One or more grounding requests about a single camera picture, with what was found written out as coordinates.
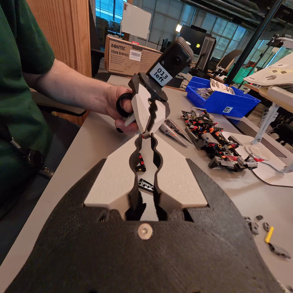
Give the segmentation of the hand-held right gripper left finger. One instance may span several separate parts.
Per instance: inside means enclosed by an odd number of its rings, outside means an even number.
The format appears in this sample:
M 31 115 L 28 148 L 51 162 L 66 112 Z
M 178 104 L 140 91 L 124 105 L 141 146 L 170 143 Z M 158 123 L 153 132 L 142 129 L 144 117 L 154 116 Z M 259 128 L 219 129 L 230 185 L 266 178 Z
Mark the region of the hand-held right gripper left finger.
M 108 210 L 135 209 L 138 203 L 138 179 L 135 167 L 142 135 L 135 135 L 105 160 L 84 205 Z

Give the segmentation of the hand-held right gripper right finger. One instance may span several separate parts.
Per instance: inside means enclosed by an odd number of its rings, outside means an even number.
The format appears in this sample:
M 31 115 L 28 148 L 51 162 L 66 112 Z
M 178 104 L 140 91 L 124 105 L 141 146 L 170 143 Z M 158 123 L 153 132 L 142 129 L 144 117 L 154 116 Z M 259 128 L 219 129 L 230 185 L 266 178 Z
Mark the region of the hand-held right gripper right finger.
M 162 209 L 205 207 L 207 200 L 181 153 L 157 134 L 151 134 L 153 163 L 157 167 L 154 178 L 155 191 Z

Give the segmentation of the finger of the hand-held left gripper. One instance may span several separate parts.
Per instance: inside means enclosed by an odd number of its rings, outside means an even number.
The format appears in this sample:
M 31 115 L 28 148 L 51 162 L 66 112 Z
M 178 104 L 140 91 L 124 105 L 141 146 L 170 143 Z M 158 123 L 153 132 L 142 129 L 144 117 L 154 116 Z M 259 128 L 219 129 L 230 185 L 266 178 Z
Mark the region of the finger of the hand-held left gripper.
M 149 135 L 155 121 L 155 104 L 150 103 L 151 94 L 141 84 L 138 84 L 137 93 L 132 98 L 132 107 L 138 129 L 142 135 Z
M 155 133 L 170 114 L 168 102 L 154 100 L 150 105 L 150 118 L 146 128 L 147 133 Z

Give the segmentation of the black lego frame assembly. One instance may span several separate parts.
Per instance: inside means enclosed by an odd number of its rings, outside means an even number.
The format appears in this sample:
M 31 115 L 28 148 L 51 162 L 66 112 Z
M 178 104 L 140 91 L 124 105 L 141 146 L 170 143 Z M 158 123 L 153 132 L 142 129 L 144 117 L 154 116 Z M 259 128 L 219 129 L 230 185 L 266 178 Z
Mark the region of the black lego frame assembly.
M 146 172 L 144 159 L 143 159 L 141 153 L 139 153 L 139 162 L 138 162 L 137 166 L 135 167 L 135 171 L 136 172 L 139 172 L 139 171 Z

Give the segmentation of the person's left forearm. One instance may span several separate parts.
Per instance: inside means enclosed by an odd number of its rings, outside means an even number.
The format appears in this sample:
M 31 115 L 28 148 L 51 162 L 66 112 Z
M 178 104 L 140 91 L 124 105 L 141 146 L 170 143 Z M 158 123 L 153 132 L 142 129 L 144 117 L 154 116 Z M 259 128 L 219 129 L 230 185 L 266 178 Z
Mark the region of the person's left forearm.
M 45 74 L 23 72 L 28 86 L 65 105 L 104 113 L 111 85 L 86 77 L 55 59 Z

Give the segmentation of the black curved lego beam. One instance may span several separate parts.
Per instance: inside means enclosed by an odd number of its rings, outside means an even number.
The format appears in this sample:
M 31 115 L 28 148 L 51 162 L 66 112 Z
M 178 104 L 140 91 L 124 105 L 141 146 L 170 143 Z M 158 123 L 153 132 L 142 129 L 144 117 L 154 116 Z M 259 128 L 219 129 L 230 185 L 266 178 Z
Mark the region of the black curved lego beam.
M 148 191 L 150 193 L 153 193 L 154 191 L 154 186 L 149 183 L 148 181 L 144 180 L 143 178 L 140 178 L 138 180 L 138 186 L 139 186 L 139 189 L 142 189 L 144 191 Z

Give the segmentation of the lego instruction booklet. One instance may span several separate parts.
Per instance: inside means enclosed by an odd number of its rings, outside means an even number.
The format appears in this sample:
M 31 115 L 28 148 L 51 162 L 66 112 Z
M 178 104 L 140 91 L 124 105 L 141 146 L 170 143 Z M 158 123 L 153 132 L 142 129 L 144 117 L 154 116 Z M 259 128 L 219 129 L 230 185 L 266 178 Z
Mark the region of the lego instruction booklet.
M 271 64 L 267 68 L 245 77 L 244 81 L 263 88 L 277 86 L 292 93 L 293 53 Z

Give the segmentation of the person's left hand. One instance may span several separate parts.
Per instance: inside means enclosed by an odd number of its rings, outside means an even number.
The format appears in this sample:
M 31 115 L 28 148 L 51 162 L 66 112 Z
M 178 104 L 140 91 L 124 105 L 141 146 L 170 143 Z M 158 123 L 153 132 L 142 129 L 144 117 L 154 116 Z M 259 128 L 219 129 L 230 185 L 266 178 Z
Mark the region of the person's left hand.
M 125 134 L 135 135 L 138 131 L 138 126 L 136 122 L 130 123 L 128 126 L 125 126 L 125 121 L 123 117 L 118 113 L 116 109 L 116 102 L 118 98 L 124 93 L 132 93 L 130 88 L 124 86 L 114 86 L 107 84 L 109 87 L 106 89 L 106 106 L 105 114 L 110 116 L 115 120 L 116 128 L 119 128 Z

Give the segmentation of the small black device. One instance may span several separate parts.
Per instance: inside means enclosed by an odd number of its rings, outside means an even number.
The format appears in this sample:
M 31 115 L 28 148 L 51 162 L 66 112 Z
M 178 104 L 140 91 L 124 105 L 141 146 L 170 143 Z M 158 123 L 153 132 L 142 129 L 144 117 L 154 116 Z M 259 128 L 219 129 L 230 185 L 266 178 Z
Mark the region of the small black device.
M 181 87 L 181 84 L 182 82 L 186 80 L 186 77 L 181 75 L 181 74 L 178 74 L 176 75 L 175 77 L 173 77 L 172 80 L 170 80 L 166 86 L 170 86 L 170 87 L 174 87 L 174 88 L 180 88 Z

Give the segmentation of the black monitor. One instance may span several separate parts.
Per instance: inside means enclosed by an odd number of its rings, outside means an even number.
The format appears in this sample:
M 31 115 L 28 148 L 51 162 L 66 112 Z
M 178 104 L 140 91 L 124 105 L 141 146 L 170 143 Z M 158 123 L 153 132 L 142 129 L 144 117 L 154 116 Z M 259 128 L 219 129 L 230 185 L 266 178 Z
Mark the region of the black monitor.
M 197 55 L 200 54 L 206 35 L 206 33 L 197 31 L 187 25 L 183 25 L 180 30 L 180 36 L 185 39 L 190 48 L 193 50 L 193 53 Z

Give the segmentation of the blue storage bin white label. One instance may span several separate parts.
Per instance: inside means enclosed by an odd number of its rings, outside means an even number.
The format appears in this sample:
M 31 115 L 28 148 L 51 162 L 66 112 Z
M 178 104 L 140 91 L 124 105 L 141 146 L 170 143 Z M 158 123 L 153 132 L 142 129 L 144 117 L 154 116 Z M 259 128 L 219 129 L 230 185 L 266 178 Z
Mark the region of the blue storage bin white label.
M 261 102 L 235 87 L 229 87 L 230 90 L 234 91 L 234 94 L 214 91 L 205 99 L 197 91 L 210 88 L 210 81 L 193 76 L 186 86 L 188 100 L 194 106 L 206 109 L 207 112 L 242 118 Z

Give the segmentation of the whiteboard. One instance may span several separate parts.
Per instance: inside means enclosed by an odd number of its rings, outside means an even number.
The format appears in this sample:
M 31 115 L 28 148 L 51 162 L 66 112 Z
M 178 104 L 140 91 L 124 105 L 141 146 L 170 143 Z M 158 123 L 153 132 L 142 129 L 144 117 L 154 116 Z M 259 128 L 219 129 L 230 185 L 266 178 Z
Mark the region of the whiteboard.
M 148 39 L 152 14 L 128 2 L 123 2 L 121 31 L 139 38 Z

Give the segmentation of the beige chair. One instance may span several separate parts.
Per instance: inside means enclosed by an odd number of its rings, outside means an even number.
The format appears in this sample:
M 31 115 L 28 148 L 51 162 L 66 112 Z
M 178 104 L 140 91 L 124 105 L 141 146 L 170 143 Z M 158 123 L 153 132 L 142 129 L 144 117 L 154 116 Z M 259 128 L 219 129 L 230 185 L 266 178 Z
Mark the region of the beige chair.
M 224 75 L 226 71 L 229 69 L 230 65 L 233 63 L 234 59 L 242 54 L 242 50 L 235 49 L 224 56 L 216 66 L 216 70 L 214 70 L 212 79 L 215 79 L 217 75 Z

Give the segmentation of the black office chair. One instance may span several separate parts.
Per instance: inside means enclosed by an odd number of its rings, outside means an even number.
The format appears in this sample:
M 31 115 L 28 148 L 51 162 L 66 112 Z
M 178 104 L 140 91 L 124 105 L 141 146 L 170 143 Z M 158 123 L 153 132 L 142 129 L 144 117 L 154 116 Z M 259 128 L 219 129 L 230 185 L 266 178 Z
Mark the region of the black office chair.
M 85 109 L 74 107 L 71 105 L 64 105 L 59 102 L 56 102 L 37 91 L 31 91 L 32 99 L 40 108 L 40 110 L 47 113 L 59 112 L 73 116 L 83 116 L 86 113 Z

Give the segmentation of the black pole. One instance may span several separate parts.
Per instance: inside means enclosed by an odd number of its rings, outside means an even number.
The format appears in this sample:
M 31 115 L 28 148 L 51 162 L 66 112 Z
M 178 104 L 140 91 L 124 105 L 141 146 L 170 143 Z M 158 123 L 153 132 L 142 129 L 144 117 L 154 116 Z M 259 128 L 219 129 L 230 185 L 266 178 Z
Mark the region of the black pole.
M 230 85 L 232 83 L 233 79 L 235 78 L 236 74 L 238 73 L 238 71 L 242 67 L 242 65 L 245 62 L 245 60 L 247 59 L 248 55 L 252 51 L 253 47 L 255 46 L 255 44 L 257 43 L 257 41 L 259 40 L 259 38 L 261 37 L 261 35 L 265 31 L 266 27 L 268 26 L 268 24 L 270 23 L 270 21 L 272 20 L 274 15 L 276 14 L 277 10 L 280 8 L 282 2 L 283 2 L 283 0 L 275 0 L 275 1 L 273 1 L 272 5 L 269 8 L 267 8 L 265 17 L 260 22 L 256 31 L 254 32 L 251 39 L 247 43 L 247 46 L 244 48 L 242 54 L 239 56 L 238 60 L 234 64 L 230 73 L 227 75 L 227 78 L 225 80 L 225 83 L 227 85 Z

